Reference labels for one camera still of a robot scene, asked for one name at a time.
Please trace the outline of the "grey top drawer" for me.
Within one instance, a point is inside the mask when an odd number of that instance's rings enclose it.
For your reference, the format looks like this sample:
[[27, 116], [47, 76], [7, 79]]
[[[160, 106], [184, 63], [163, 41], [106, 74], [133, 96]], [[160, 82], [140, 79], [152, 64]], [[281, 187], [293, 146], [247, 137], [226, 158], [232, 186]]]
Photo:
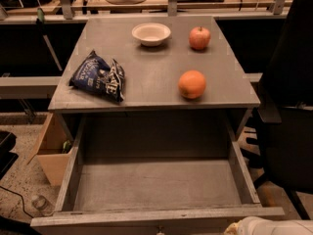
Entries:
[[221, 112], [83, 117], [55, 210], [41, 235], [216, 233], [261, 205], [233, 130]]

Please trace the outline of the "orange fruit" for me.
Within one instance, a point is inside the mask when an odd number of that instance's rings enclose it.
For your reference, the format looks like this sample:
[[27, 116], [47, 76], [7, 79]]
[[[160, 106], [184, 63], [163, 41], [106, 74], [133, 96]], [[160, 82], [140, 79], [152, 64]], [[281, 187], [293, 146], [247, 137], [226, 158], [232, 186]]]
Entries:
[[197, 99], [206, 88], [205, 77], [197, 70], [188, 70], [180, 76], [178, 88], [184, 98]]

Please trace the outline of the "blue chip bag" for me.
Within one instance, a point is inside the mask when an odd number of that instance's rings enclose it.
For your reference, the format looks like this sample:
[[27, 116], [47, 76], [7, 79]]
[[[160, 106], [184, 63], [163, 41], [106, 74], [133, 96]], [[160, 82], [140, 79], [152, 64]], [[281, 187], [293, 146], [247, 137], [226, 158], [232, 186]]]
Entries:
[[125, 71], [117, 60], [107, 62], [94, 50], [85, 58], [69, 80], [74, 86], [86, 92], [110, 97], [117, 103], [124, 100]]

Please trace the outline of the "white bowl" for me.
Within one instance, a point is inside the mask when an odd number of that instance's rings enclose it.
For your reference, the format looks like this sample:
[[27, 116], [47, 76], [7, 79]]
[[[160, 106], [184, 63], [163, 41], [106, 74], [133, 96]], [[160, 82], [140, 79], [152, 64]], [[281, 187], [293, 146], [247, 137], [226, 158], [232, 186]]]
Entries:
[[171, 30], [161, 23], [141, 23], [132, 29], [132, 36], [147, 47], [160, 45], [170, 34]]

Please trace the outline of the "red apple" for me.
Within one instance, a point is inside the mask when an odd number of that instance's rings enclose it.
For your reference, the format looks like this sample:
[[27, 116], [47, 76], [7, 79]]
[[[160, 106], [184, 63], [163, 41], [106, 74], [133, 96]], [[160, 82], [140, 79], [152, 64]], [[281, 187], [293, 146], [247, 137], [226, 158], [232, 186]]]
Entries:
[[210, 37], [211, 34], [207, 28], [203, 26], [194, 27], [189, 34], [190, 47], [195, 50], [203, 50], [207, 47]]

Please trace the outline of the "cardboard box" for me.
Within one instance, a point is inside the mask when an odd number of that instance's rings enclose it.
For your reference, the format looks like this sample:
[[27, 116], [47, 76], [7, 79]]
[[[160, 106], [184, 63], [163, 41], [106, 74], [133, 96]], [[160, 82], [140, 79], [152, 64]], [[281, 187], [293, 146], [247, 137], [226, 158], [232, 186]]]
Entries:
[[64, 151], [66, 141], [68, 138], [59, 119], [49, 113], [26, 163], [29, 164], [36, 158], [52, 186], [60, 186], [63, 182], [71, 155], [71, 151]]

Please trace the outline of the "black office chair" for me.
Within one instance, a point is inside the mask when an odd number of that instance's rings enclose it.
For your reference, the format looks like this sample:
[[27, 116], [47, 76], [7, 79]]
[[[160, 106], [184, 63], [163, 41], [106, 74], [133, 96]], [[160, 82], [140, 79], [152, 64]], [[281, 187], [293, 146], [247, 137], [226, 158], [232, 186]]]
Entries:
[[259, 153], [243, 151], [264, 173], [254, 181], [283, 188], [302, 219], [299, 192], [313, 193], [313, 0], [293, 0], [277, 47], [257, 85], [252, 111]]

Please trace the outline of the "clear plastic bottle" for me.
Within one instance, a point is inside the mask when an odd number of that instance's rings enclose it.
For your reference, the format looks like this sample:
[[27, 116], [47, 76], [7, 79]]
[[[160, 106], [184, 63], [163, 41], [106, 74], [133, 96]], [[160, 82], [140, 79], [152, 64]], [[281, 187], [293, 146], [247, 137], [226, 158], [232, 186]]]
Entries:
[[49, 206], [47, 199], [42, 195], [34, 195], [31, 198], [31, 204], [41, 212], [46, 210]]

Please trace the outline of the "black case at left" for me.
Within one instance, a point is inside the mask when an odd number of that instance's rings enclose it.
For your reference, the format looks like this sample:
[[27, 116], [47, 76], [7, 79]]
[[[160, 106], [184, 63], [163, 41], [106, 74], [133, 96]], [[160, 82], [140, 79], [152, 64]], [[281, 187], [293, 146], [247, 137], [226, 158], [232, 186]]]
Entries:
[[0, 131], [0, 179], [11, 168], [19, 157], [12, 149], [16, 145], [17, 136], [9, 131]]

